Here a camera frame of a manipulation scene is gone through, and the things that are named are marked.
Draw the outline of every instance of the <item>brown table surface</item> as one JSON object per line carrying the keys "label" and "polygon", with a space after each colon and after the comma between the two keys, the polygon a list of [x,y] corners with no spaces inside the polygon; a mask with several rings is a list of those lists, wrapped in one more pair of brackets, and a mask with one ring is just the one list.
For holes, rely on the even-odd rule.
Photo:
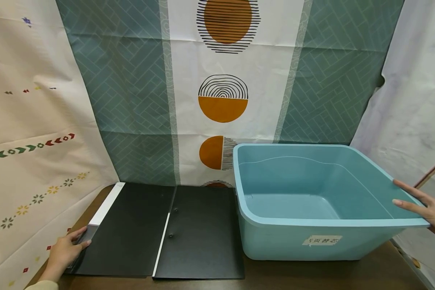
{"label": "brown table surface", "polygon": [[[75,223],[78,229],[89,223],[112,186],[104,188]],[[363,259],[354,262],[280,262],[254,261],[244,257],[244,280],[153,281],[147,278],[112,278],[64,275],[60,290],[425,290],[409,265],[386,242]],[[45,265],[32,279],[40,277]]]}

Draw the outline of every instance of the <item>beige patterned cloth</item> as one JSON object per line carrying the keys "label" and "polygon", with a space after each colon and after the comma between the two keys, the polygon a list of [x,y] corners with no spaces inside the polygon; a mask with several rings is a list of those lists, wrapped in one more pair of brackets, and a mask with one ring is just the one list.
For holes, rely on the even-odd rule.
{"label": "beige patterned cloth", "polygon": [[117,181],[55,1],[0,1],[0,290]]}
{"label": "beige patterned cloth", "polygon": [[53,281],[39,281],[27,287],[26,290],[58,290],[58,284]]}

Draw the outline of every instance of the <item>black folder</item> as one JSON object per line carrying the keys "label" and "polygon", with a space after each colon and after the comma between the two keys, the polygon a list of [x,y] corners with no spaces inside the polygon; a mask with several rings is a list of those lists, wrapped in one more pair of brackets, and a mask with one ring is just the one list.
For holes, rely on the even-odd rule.
{"label": "black folder", "polygon": [[233,189],[177,187],[153,278],[244,278]]}
{"label": "black folder", "polygon": [[153,274],[175,187],[126,183],[70,274]]}
{"label": "black folder", "polygon": [[126,183],[86,234],[92,243],[68,274],[144,278],[156,268],[153,278],[244,278],[231,188]]}

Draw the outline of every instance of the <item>label on basin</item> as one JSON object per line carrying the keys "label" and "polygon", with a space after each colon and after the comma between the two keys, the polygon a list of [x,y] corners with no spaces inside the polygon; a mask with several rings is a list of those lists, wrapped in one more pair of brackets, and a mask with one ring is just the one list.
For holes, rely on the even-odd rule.
{"label": "label on basin", "polygon": [[343,236],[311,236],[307,238],[303,245],[309,245],[309,246],[333,246],[336,244],[340,239],[343,238]]}

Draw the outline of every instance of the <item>hand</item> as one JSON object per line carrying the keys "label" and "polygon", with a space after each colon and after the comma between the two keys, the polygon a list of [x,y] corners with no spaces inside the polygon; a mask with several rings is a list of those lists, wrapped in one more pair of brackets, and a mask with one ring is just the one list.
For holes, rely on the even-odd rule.
{"label": "hand", "polygon": [[419,205],[411,202],[401,201],[400,199],[394,199],[393,203],[400,208],[404,208],[405,210],[421,215],[431,224],[429,230],[435,234],[435,198],[427,193],[402,183],[401,181],[393,180],[393,183],[404,189],[410,195],[419,199],[419,201],[422,202],[425,207],[420,207]]}
{"label": "hand", "polygon": [[68,234],[65,237],[58,238],[56,244],[50,250],[50,256],[45,271],[41,275],[39,281],[50,280],[57,282],[64,270],[79,256],[81,251],[87,248],[91,240],[73,244],[80,235],[85,232],[86,226]]}

